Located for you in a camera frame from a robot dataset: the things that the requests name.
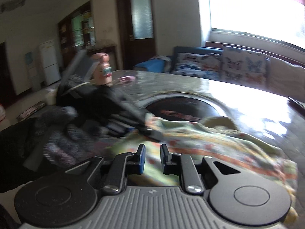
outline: gray ribbed panel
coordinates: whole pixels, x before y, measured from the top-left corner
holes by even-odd
[[[24,224],[20,228],[36,227]],[[179,187],[128,187],[120,195],[104,197],[97,208],[82,221],[62,228],[233,229],[243,227],[220,219],[210,210],[202,197],[185,194]],[[269,228],[285,227],[277,224]]]

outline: white refrigerator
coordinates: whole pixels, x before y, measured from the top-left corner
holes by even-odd
[[[39,46],[43,73],[45,75],[45,83],[49,86],[52,83],[60,80],[60,73],[58,68],[58,62],[56,58],[56,52],[54,47],[54,41],[47,41]]]

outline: silver bolt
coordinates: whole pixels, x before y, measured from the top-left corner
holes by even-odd
[[[186,190],[190,193],[199,193],[202,191],[202,187],[198,185],[190,185],[186,188]]]
[[[108,193],[115,193],[119,190],[119,188],[115,185],[106,185],[103,187],[103,190]]]

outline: ceiling vent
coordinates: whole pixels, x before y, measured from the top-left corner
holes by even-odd
[[[12,11],[18,7],[22,7],[25,3],[25,0],[10,0],[1,4],[0,13]]]

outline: round table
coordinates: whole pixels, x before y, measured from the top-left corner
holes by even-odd
[[[298,164],[296,210],[305,223],[305,119],[295,111],[286,97],[244,86],[196,77],[134,70],[112,73],[113,79],[135,76],[135,82],[121,89],[139,106],[147,98],[166,92],[186,92],[219,101],[238,129],[277,146],[286,158]]]

